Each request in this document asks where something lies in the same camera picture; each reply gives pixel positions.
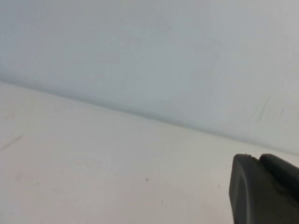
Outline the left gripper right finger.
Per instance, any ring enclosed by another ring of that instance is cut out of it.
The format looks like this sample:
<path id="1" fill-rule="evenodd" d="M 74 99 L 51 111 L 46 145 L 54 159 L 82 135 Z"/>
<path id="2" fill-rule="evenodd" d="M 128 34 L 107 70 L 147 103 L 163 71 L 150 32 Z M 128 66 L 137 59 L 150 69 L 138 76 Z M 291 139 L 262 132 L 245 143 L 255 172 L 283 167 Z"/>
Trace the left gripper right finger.
<path id="1" fill-rule="evenodd" d="M 299 168 L 272 154 L 263 154 L 260 163 L 292 197 L 299 197 Z"/>

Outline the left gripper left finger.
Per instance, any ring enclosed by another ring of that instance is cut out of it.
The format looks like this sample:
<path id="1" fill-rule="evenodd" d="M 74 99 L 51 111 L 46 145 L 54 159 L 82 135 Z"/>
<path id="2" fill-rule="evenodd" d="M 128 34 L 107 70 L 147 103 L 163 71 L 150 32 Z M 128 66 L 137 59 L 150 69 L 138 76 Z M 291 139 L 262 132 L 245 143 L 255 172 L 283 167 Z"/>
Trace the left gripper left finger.
<path id="1" fill-rule="evenodd" d="M 297 224 L 299 197 L 281 186 L 247 154 L 233 158 L 229 198 L 235 224 Z"/>

